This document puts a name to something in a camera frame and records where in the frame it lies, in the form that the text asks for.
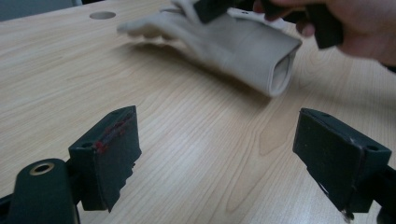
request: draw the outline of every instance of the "folded cloth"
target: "folded cloth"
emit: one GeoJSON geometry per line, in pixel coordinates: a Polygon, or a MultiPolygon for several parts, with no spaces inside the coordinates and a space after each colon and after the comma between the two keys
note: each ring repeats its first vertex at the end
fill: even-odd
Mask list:
{"type": "Polygon", "coordinates": [[[159,13],[121,24],[118,32],[130,37],[180,40],[196,62],[236,77],[270,97],[287,88],[301,41],[277,30],[282,27],[281,21],[258,22],[258,15],[238,9],[238,17],[239,11],[232,9],[202,24],[193,0],[172,3],[159,13]]]}

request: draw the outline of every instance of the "table surface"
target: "table surface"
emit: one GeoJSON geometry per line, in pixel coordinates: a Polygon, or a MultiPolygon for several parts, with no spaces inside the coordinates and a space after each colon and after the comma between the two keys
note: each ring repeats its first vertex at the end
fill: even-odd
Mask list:
{"type": "MultiPolygon", "coordinates": [[[[105,114],[136,105],[143,154],[134,174],[110,214],[79,205],[82,223],[343,223],[292,152],[299,110],[396,148],[396,76],[306,39],[289,88],[269,99],[172,47],[117,35],[119,23],[166,5],[105,1],[0,23],[0,195],[24,166],[66,161],[105,114]],[[116,17],[90,19],[97,11],[116,17]]],[[[375,223],[378,209],[356,223],[375,223]]]]}

